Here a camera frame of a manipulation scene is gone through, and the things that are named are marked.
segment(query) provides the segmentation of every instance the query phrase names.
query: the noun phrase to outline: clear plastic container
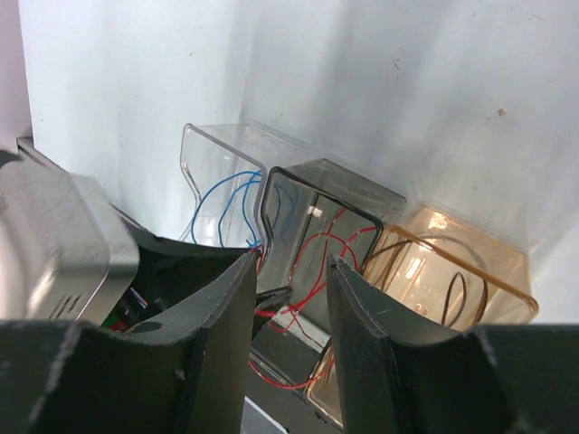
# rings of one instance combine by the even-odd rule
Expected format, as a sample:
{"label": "clear plastic container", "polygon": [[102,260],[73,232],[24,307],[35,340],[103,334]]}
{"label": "clear plastic container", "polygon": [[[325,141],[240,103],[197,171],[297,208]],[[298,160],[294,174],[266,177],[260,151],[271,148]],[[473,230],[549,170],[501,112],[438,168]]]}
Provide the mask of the clear plastic container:
{"label": "clear plastic container", "polygon": [[259,127],[185,125],[181,171],[195,197],[195,214],[181,240],[222,247],[264,242],[259,212],[270,170],[312,159],[299,144]]}
{"label": "clear plastic container", "polygon": [[[342,255],[353,266],[360,265],[384,225],[401,218],[405,202],[399,194],[328,160],[272,168],[261,207],[271,243],[259,290],[291,285],[291,303],[309,297],[300,313],[329,333],[327,255]],[[312,290],[315,296],[310,297]]]}

